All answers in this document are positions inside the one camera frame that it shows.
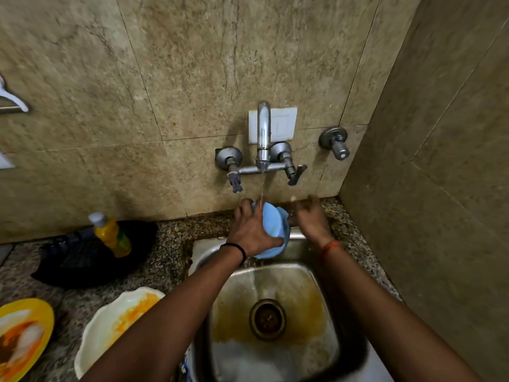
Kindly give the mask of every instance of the yellow plate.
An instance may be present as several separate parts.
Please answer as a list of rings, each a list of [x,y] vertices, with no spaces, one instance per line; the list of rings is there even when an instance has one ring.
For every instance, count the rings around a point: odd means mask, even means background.
[[[1,382],[17,382],[34,366],[53,326],[53,309],[41,299],[22,299],[0,307]]]

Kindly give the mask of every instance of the blue plastic bowl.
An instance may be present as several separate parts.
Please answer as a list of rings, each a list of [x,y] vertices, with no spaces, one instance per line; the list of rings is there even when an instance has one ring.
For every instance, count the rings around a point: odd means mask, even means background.
[[[288,213],[280,207],[275,207],[266,202],[263,205],[263,228],[272,237],[283,237],[283,246],[271,248],[256,256],[257,259],[270,259],[279,255],[286,248],[289,240]]]

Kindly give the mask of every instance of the forearm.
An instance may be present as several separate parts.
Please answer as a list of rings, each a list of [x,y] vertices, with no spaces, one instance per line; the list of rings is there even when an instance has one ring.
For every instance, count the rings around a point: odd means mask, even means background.
[[[376,283],[343,249],[328,252],[325,265],[396,381],[480,381],[447,343]]]
[[[224,247],[203,268],[144,314],[85,374],[83,381],[166,382],[222,286],[242,261]]]

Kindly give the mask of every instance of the dirty plate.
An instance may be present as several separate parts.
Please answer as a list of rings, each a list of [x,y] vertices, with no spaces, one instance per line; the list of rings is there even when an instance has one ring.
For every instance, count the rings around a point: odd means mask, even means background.
[[[17,382],[34,366],[53,331],[51,306],[22,299],[0,307],[0,381]]]
[[[164,293],[148,287],[123,292],[113,302],[97,310],[83,331],[81,346],[74,360],[80,379],[106,350],[147,312]]]

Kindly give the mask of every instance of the white switch plate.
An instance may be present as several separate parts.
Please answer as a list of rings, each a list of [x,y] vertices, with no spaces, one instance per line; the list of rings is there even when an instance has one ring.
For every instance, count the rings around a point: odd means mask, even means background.
[[[258,112],[249,112],[249,144],[258,142]],[[271,108],[270,109],[270,141],[281,142],[293,139],[297,108]]]
[[[10,160],[0,152],[0,169],[9,169],[14,167],[14,165],[10,162]]]

